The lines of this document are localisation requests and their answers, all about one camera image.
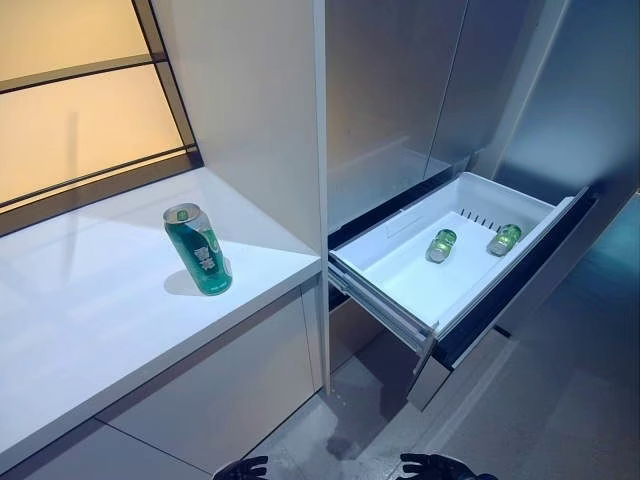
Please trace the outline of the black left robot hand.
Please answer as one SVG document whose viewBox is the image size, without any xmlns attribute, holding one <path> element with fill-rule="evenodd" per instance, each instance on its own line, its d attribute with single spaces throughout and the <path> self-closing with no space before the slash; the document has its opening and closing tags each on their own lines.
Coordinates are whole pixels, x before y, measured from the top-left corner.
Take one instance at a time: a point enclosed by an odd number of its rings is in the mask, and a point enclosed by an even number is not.
<svg viewBox="0 0 640 480">
<path fill-rule="evenodd" d="M 260 455 L 244 458 L 222 467 L 213 480 L 265 480 L 268 473 L 269 457 Z"/>
</svg>

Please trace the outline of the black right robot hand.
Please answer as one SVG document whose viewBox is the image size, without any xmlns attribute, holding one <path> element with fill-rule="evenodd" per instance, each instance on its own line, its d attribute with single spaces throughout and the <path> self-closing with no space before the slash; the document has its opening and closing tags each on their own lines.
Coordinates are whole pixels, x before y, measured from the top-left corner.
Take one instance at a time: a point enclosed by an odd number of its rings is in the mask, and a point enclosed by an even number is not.
<svg viewBox="0 0 640 480">
<path fill-rule="evenodd" d="M 403 476 L 399 479 L 474 479 L 475 474 L 463 462 L 440 454 L 402 453 Z"/>
</svg>

